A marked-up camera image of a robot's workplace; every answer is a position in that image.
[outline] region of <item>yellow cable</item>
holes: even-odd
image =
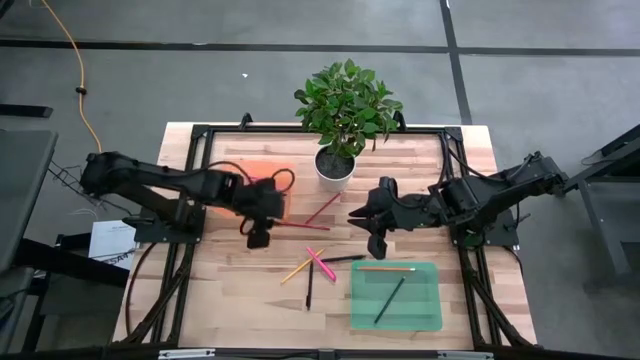
[[[80,51],[78,50],[78,47],[76,46],[76,42],[73,40],[73,37],[71,37],[71,34],[69,33],[69,31],[67,31],[67,28],[64,26],[62,21],[60,21],[60,19],[58,19],[58,16],[53,11],[51,6],[49,6],[49,4],[47,3],[47,0],[42,0],[42,4],[44,4],[44,6],[47,8],[47,10],[49,10],[49,12],[51,13],[51,16],[53,16],[53,18],[56,20],[58,25],[60,25],[60,28],[62,29],[62,31],[64,31],[65,35],[67,35],[67,38],[69,39],[69,42],[71,42],[71,46],[73,46],[73,50],[76,51],[76,56],[78,57],[78,63],[80,63],[80,88],[84,89],[84,63],[82,62],[82,57],[80,56]],[[102,144],[100,144],[100,139],[98,139],[98,135],[96,135],[95,131],[93,131],[93,128],[91,127],[91,125],[87,121],[87,118],[84,116],[84,95],[82,93],[78,93],[78,95],[79,95],[79,97],[78,97],[78,111],[80,112],[80,117],[82,118],[82,121],[86,125],[87,129],[89,129],[89,132],[91,133],[91,136],[93,136],[93,139],[96,141],[96,145],[98,145],[98,152],[101,153],[102,152]]]

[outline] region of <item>black pencil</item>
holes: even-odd
[[[307,289],[307,311],[311,309],[311,289],[313,288],[313,261],[309,264],[309,289]]]
[[[398,290],[400,290],[400,286],[402,286],[402,283],[406,279],[407,279],[407,277],[403,276],[402,279],[400,279],[400,282],[398,283],[398,285],[396,285],[396,288],[393,289],[393,292],[391,293],[391,296],[389,296],[389,299],[387,299],[387,302],[382,307],[382,310],[380,310],[380,314],[378,314],[378,316],[376,317],[376,320],[373,322],[374,325],[377,324],[378,321],[380,321],[380,318],[382,317],[384,312],[387,311],[387,308],[389,307],[389,304],[391,304],[391,300],[393,300],[393,298],[396,296],[396,294],[398,293]]]
[[[337,258],[322,259],[322,262],[327,263],[327,262],[336,262],[336,261],[345,261],[345,260],[362,260],[362,259],[364,259],[366,257],[367,257],[367,255],[340,256],[340,257],[337,257]]]

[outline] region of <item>white pot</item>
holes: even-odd
[[[351,177],[353,176],[353,173],[356,171],[356,158],[355,157],[353,158],[353,169],[351,169],[351,172],[349,173],[349,175],[341,179],[328,178],[322,175],[322,173],[320,173],[320,171],[318,170],[318,165],[316,163],[316,158],[318,157],[318,153],[320,153],[320,151],[327,146],[329,145],[321,146],[318,149],[318,151],[316,152],[316,155],[313,157],[313,167],[316,169],[316,174],[318,174],[318,178],[320,179],[320,185],[327,191],[337,193],[344,190],[347,187],[347,183],[349,182],[349,179],[351,179]]]

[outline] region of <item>pink pencil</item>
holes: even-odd
[[[316,253],[313,250],[311,250],[311,248],[308,247],[308,246],[307,246],[307,252],[309,254],[311,254],[311,257],[313,258],[313,260],[315,260],[318,263],[318,265],[320,265],[320,267],[327,274],[329,279],[331,279],[331,281],[335,282],[336,279],[337,279],[336,274],[333,271],[331,271],[331,269],[329,269],[329,267],[327,265],[325,265],[322,262],[322,260],[320,260],[320,258],[316,256]]]

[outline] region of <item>potted plant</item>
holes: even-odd
[[[325,67],[305,89],[296,90],[294,97],[302,102],[296,116],[302,116],[305,131],[321,135],[320,148],[315,156],[315,168],[320,182],[329,191],[343,190],[356,168],[356,157],[365,148],[366,139],[376,133],[389,138],[397,129],[395,111],[402,111],[402,103],[386,99],[393,92],[384,81],[375,81],[375,72],[356,66],[351,59]]]

